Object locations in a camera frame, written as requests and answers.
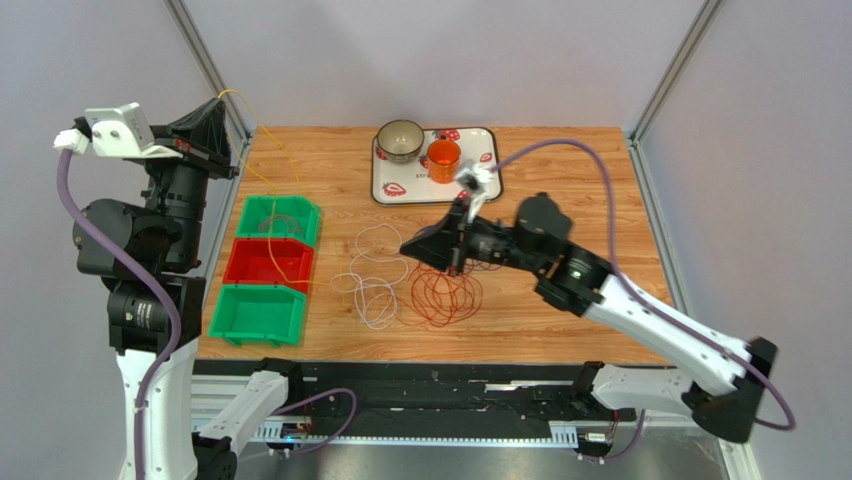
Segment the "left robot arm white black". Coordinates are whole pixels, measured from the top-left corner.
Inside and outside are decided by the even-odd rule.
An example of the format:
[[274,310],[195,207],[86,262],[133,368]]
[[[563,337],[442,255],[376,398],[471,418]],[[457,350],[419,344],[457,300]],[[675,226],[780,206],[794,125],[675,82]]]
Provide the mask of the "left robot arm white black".
[[[74,221],[79,272],[108,290],[108,342],[125,399],[123,479],[231,479],[258,428],[301,385],[298,365],[265,359],[212,420],[191,425],[191,386],[206,281],[198,267],[210,180],[237,175],[226,139],[226,106],[212,99],[165,125],[130,103],[90,108],[61,132],[57,187]],[[143,204],[73,201],[74,156],[92,151],[141,166]]]

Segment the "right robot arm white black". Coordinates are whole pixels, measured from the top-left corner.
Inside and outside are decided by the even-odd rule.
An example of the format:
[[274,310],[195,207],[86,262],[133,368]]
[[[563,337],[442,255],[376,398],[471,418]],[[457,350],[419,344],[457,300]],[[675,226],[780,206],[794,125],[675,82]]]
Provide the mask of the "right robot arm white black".
[[720,439],[750,439],[778,353],[773,342],[728,336],[641,292],[611,262],[569,240],[572,220],[545,193],[524,199],[511,226],[470,218],[472,207],[469,198],[455,200],[401,254],[451,275],[471,260],[532,273],[548,305],[619,331],[673,367],[596,366],[588,391],[597,403],[687,415]]

